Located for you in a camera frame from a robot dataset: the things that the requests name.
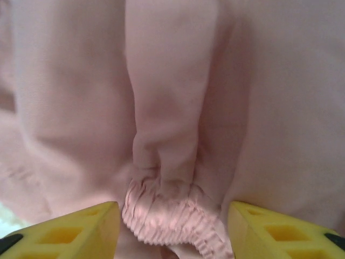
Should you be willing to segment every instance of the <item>gathered elastic hem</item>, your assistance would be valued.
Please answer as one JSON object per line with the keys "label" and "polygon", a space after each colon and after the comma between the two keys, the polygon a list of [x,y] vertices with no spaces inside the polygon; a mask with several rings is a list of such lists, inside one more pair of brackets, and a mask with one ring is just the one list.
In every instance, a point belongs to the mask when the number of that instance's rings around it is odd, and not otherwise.
{"label": "gathered elastic hem", "polygon": [[185,199],[171,200],[157,193],[157,180],[132,181],[122,217],[134,235],[147,244],[190,243],[205,259],[230,259],[233,253],[219,212],[192,186]]}

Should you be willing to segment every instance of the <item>pink fabric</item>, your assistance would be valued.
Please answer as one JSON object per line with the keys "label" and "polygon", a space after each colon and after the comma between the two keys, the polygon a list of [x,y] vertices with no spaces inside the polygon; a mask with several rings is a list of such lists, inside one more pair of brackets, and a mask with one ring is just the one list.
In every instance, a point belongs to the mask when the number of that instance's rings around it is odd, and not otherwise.
{"label": "pink fabric", "polygon": [[118,201],[118,259],[232,258],[233,200],[345,234],[344,13],[0,0],[0,200],[33,223]]}

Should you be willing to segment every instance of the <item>ruffled fabric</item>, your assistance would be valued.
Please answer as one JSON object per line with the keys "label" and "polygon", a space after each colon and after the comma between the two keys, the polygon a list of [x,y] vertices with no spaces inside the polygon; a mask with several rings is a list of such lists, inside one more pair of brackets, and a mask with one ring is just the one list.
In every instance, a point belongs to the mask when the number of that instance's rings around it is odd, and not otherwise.
{"label": "ruffled fabric", "polygon": [[130,183],[122,217],[134,235],[151,245],[190,243],[205,259],[234,258],[219,209],[202,190],[193,185],[185,199],[169,199],[158,193],[159,181]]}

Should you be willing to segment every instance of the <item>pink pants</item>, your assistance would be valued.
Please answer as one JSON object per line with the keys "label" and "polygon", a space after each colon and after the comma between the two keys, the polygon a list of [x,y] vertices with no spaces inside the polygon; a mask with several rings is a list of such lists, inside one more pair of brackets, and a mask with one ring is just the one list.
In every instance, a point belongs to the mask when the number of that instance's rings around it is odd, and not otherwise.
{"label": "pink pants", "polygon": [[233,200],[344,234],[344,13],[0,0],[0,201],[32,223],[117,201],[117,259],[232,258]]}

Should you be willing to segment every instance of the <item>fabric fold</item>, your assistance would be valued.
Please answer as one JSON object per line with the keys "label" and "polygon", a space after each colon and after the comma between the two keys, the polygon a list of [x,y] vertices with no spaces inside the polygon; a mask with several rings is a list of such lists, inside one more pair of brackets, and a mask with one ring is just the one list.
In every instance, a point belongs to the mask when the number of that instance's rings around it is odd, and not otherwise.
{"label": "fabric fold", "polygon": [[159,179],[130,183],[122,217],[139,241],[161,246],[190,243],[205,259],[233,258],[219,210],[200,188],[192,185],[188,197],[171,200],[152,188],[158,185]]}

